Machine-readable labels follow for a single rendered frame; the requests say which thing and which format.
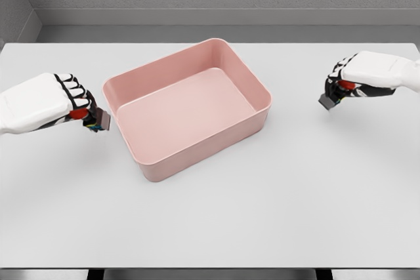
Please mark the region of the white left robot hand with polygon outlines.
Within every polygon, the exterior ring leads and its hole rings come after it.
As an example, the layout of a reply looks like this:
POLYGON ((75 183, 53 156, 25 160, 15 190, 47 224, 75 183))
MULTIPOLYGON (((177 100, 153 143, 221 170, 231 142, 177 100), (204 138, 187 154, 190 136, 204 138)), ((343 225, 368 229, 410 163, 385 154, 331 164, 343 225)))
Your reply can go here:
POLYGON ((74 75, 42 73, 0 93, 0 135, 73 121, 71 111, 91 107, 94 97, 74 75))

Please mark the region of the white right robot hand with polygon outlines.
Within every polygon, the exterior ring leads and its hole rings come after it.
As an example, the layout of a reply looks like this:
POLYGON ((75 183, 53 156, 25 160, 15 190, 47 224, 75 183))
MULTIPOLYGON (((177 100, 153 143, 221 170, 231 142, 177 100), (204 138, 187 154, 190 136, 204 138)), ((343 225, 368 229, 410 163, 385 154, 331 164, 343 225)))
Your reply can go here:
POLYGON ((347 97, 390 96, 402 87, 402 70, 411 61, 414 60, 365 50, 337 62, 327 79, 355 83, 356 88, 347 97))

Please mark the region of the red grey industrial switch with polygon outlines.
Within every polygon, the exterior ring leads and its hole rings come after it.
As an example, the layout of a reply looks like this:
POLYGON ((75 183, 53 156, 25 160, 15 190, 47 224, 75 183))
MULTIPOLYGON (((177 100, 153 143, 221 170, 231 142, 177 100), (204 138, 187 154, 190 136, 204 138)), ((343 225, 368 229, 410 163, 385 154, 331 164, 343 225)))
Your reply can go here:
POLYGON ((343 98, 349 96, 355 88, 356 84, 349 81, 326 79, 325 92, 321 94, 318 102, 326 110, 330 110, 338 105, 343 98))
POLYGON ((83 126, 93 132, 110 129, 110 115, 99 107, 82 108, 69 113, 70 119, 82 120, 83 126))

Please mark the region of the pink rectangular plastic basket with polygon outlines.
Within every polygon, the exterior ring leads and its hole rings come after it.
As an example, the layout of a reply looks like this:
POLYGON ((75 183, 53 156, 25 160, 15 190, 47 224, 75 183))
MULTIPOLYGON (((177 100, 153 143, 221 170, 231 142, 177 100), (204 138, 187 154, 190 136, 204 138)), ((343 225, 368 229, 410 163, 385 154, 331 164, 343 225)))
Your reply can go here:
POLYGON ((151 182, 259 132, 272 104, 266 87, 217 38, 113 76, 102 92, 151 182))

